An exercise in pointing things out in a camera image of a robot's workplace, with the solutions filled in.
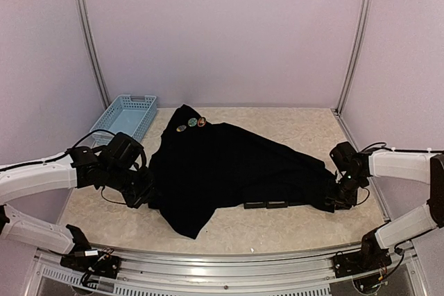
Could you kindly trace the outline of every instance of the beige tabletop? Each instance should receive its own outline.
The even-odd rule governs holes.
[[[329,152],[345,137],[329,109],[224,107],[196,108],[212,123],[231,123],[294,150],[325,161],[334,172]],[[142,144],[147,157],[160,146],[160,135],[174,109],[160,109]],[[119,192],[104,196],[123,201]],[[360,190],[359,200],[366,192]],[[192,240],[177,234],[156,210],[130,209],[101,198],[94,187],[74,190],[62,223],[80,227],[91,243],[133,250],[189,254],[247,254],[313,250],[361,240],[383,223],[375,196],[349,211],[334,214],[310,206],[283,209],[217,209]]]

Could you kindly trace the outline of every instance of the blue basket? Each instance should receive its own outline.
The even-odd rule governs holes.
[[[119,95],[94,124],[91,131],[109,130],[113,133],[123,132],[138,142],[142,141],[157,113],[156,96]],[[92,135],[97,145],[106,145],[112,135],[97,132]]]

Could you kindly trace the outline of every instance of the black garment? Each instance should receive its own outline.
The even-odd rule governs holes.
[[[324,201],[335,176],[324,162],[227,123],[189,127],[191,118],[200,115],[189,106],[176,110],[149,165],[159,192],[149,206],[179,234],[196,238],[216,208],[243,202],[333,211]]]

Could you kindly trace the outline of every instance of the white wall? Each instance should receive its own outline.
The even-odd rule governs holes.
[[[0,0],[0,165],[64,151],[103,111],[74,0]],[[54,222],[67,199],[16,200]],[[35,248],[0,241],[0,295],[22,295]]]
[[[373,0],[344,119],[360,148],[444,148],[444,0]],[[424,203],[429,187],[378,180],[392,218]],[[414,241],[431,295],[444,290],[444,232]]]
[[[334,107],[361,0],[87,0],[105,80],[163,106]]]

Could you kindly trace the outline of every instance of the wire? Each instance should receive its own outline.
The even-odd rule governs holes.
[[[19,164],[13,164],[12,166],[7,166],[5,168],[0,169],[0,173],[4,172],[4,171],[8,171],[11,169],[16,169],[16,168],[21,168],[22,166],[34,166],[37,164],[46,164],[46,163],[51,163],[51,162],[55,162],[58,161],[59,159],[62,159],[63,157],[66,157],[69,154],[69,151],[71,149],[74,149],[75,147],[77,147],[83,140],[85,140],[86,138],[88,138],[89,136],[91,136],[92,134],[96,133],[96,132],[105,132],[108,134],[111,134],[112,136],[115,136],[114,133],[112,133],[111,131],[108,130],[102,130],[102,129],[98,129],[98,130],[94,130],[91,131],[90,133],[86,134],[83,138],[81,138],[80,140],[78,140],[74,146],[72,146],[71,148],[67,149],[66,152],[64,152],[63,154],[53,157],[52,159],[47,159],[45,161],[30,161],[30,162],[24,162],[24,163],[19,163]]]
[[[392,271],[390,271],[388,274],[384,275],[382,280],[387,280],[401,266],[401,263],[404,260],[404,256],[405,256],[405,254],[402,254],[400,262],[395,266],[394,269],[392,269]]]
[[[361,152],[365,152],[365,151],[367,151],[369,148],[372,148],[373,146],[376,146],[376,145],[381,145],[380,148],[385,148],[385,147],[387,146],[387,143],[386,143],[386,142],[383,142],[383,141],[372,143],[371,145],[368,145],[368,146],[365,147],[363,150],[361,150]]]
[[[50,251],[50,253],[52,253],[52,254],[57,254],[58,256],[74,256],[74,253],[63,254],[63,253],[59,253],[59,252],[56,252],[53,250],[48,250],[48,251]]]
[[[428,234],[428,233],[431,232],[431,231],[432,231],[432,230],[427,230],[426,232],[423,232],[423,233],[421,233],[421,234],[419,234],[419,235],[416,235],[416,236],[414,236],[414,237],[412,237],[412,238],[410,238],[410,239],[406,239],[405,241],[399,242],[398,244],[395,245],[394,249],[395,249],[395,250],[396,250],[396,249],[399,249],[399,246],[400,246],[401,244],[404,244],[404,243],[406,243],[406,242],[412,241],[412,240],[415,239],[415,238],[418,238],[418,237],[424,236],[425,234]]]
[[[356,204],[357,206],[359,206],[359,205],[365,203],[365,201],[367,201],[367,199],[370,197],[370,190],[367,189],[366,187],[363,187],[362,189],[367,191],[367,196],[366,196],[366,198],[365,198],[364,200],[362,200],[359,204]]]
[[[382,273],[381,273],[381,271],[379,272],[379,275],[381,275],[381,276],[379,277],[378,281],[382,281],[384,278],[384,275],[387,274],[387,272],[388,272],[386,264],[384,262],[382,262],[382,265],[381,265],[381,263],[379,264],[380,269],[383,271],[382,271]]]
[[[87,288],[91,288],[88,286],[88,283],[92,283],[92,282],[97,282],[97,281],[89,281],[89,278],[91,277],[91,275],[96,272],[97,268],[106,260],[108,260],[109,258],[111,258],[111,254],[114,252],[114,249],[107,247],[105,248],[102,252],[104,252],[104,254],[102,254],[97,260],[96,262],[94,262],[88,269],[87,271],[82,275],[82,278],[80,279],[80,284],[84,287]]]
[[[392,148],[388,148],[387,147],[387,143],[380,141],[380,142],[375,142],[372,143],[371,145],[365,147],[363,150],[361,150],[362,152],[367,151],[369,148],[372,148],[373,146],[376,145],[381,145],[380,147],[378,147],[378,149],[384,149],[384,150],[388,150],[390,152],[399,152],[399,153],[432,153],[432,154],[443,154],[444,150],[422,150],[422,149],[392,149]]]
[[[125,202],[117,202],[117,201],[108,200],[107,198],[105,198],[103,196],[103,190],[105,190],[105,187],[102,187],[102,191],[100,191],[100,195],[102,196],[103,199],[105,199],[105,201],[111,202],[112,204],[126,204]]]

